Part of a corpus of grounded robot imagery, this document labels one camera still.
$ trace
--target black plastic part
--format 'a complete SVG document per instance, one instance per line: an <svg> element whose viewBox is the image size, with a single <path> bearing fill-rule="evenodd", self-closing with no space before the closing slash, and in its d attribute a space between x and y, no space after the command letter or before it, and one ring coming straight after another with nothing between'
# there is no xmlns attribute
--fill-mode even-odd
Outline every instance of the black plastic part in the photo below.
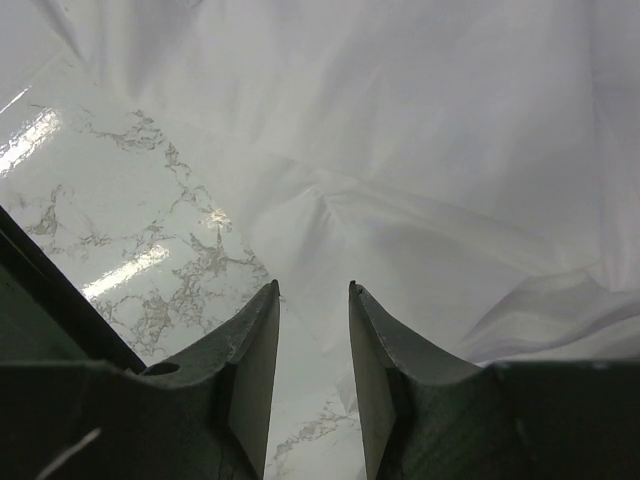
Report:
<svg viewBox="0 0 640 480"><path fill-rule="evenodd" d="M0 360L91 358L145 365L0 208Z"/></svg>
<svg viewBox="0 0 640 480"><path fill-rule="evenodd" d="M0 478L262 478L278 324L273 282L141 375L106 362L0 364Z"/></svg>
<svg viewBox="0 0 640 480"><path fill-rule="evenodd" d="M640 364L480 369L350 286L369 479L640 478Z"/></svg>

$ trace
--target wrinkled fabric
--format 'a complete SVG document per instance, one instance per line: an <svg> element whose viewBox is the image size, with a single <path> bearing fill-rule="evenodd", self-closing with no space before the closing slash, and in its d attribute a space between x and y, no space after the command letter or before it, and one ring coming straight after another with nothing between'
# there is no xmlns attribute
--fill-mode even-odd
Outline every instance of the wrinkled fabric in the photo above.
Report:
<svg viewBox="0 0 640 480"><path fill-rule="evenodd" d="M33 1L193 152L348 403L352 279L479 364L638 354L638 2Z"/></svg>

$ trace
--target white fabric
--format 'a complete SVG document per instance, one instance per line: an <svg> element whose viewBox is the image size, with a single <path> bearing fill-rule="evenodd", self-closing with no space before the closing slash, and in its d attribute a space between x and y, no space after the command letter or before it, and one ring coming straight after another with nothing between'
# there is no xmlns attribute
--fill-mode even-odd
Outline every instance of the white fabric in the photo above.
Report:
<svg viewBox="0 0 640 480"><path fill-rule="evenodd" d="M639 2L33 1L207 153L345 399L351 279L478 363L638 354Z"/></svg>

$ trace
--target screw hole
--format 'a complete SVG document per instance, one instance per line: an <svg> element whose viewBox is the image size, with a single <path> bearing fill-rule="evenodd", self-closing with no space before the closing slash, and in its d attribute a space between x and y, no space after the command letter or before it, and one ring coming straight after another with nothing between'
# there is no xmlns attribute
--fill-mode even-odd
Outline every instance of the screw hole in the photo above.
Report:
<svg viewBox="0 0 640 480"><path fill-rule="evenodd" d="M180 365L176 365L171 362L162 362L150 366L142 372L142 374L147 377L154 377L157 375L167 375L169 373L177 372L178 370L180 370Z"/></svg>

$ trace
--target marble surface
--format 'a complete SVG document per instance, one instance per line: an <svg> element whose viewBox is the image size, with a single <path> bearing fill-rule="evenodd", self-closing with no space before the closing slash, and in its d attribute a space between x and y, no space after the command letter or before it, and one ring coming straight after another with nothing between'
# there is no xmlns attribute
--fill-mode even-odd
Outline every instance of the marble surface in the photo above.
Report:
<svg viewBox="0 0 640 480"><path fill-rule="evenodd" d="M0 100L0 203L147 364L270 280L190 160L62 48ZM364 478L357 414L286 301L265 478Z"/></svg>

